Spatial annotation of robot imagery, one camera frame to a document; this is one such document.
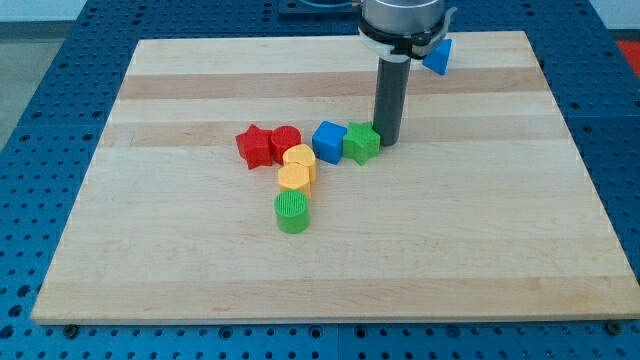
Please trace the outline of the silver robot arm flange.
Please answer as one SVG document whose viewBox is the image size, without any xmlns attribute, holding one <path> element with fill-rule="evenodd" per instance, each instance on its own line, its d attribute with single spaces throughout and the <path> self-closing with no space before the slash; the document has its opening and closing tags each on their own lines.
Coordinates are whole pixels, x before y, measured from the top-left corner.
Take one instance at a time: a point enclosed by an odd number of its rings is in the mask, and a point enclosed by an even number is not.
<svg viewBox="0 0 640 360">
<path fill-rule="evenodd" d="M 384 61 L 421 60 L 445 39 L 457 11 L 445 0 L 363 0 L 360 39 Z"/>
</svg>

